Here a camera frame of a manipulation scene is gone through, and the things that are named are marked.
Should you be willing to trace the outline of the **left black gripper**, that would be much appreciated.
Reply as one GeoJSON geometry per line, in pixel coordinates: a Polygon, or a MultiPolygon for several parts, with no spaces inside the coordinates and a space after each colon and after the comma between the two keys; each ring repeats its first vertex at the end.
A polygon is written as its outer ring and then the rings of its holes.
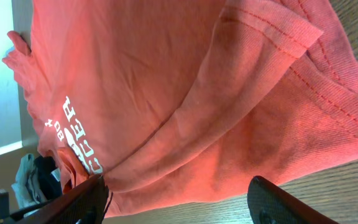
{"type": "Polygon", "coordinates": [[[49,203],[50,201],[46,201],[11,213],[9,205],[9,193],[5,190],[0,190],[0,224],[26,223],[29,217],[25,217],[25,214],[38,212],[49,203]]]}

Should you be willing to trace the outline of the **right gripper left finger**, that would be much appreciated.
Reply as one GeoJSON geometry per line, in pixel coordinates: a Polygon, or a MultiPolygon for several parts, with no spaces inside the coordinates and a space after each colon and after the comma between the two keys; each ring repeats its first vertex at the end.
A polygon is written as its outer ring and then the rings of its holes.
{"type": "Polygon", "coordinates": [[[0,223],[101,224],[108,205],[109,190],[98,174],[54,200],[4,214],[0,223]]]}

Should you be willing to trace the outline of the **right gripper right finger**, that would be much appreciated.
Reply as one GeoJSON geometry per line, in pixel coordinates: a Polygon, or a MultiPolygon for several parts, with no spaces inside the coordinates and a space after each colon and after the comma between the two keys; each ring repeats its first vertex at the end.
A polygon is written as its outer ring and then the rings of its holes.
{"type": "Polygon", "coordinates": [[[338,224],[259,175],[250,182],[247,205],[255,224],[338,224]]]}

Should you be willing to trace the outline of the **orange soccer t-shirt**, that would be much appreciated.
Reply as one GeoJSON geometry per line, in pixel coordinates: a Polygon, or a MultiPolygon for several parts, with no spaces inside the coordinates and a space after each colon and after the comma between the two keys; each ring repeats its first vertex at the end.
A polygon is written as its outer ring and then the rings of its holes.
{"type": "Polygon", "coordinates": [[[102,174],[109,217],[358,159],[358,62],[327,0],[33,6],[3,61],[63,192],[102,174]]]}

